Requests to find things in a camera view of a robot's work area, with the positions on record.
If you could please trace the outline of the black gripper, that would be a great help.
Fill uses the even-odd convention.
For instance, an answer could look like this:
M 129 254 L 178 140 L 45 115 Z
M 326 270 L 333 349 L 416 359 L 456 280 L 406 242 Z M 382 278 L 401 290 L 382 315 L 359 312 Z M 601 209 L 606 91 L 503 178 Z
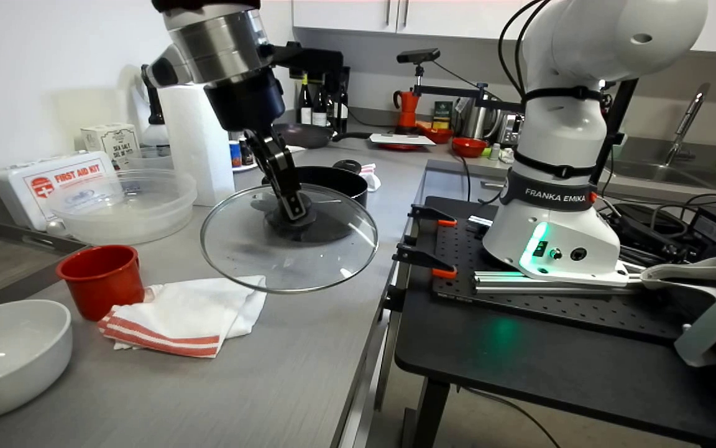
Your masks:
M 237 81 L 213 81 L 207 86 L 207 100 L 219 125 L 227 131 L 243 131 L 260 170 L 277 177 L 277 188 L 269 177 L 260 178 L 260 186 L 269 188 L 265 211 L 277 221 L 302 221 L 308 213 L 302 182 L 270 142 L 270 125 L 285 112 L 274 71 L 258 69 Z

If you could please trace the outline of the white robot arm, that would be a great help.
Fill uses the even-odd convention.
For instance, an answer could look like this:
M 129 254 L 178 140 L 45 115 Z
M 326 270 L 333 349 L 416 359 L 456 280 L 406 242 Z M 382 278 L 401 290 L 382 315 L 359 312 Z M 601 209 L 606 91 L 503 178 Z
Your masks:
M 274 76 L 293 46 L 265 41 L 260 0 L 151 0 L 181 74 L 203 86 L 219 125 L 241 129 L 282 201 L 282 216 L 310 216 L 293 161 L 270 122 Z M 548 278 L 615 278 L 620 237 L 591 206 L 606 140 L 601 86 L 660 71 L 698 39 L 709 0 L 530 0 L 515 46 L 525 112 L 494 224 L 482 238 L 497 262 Z

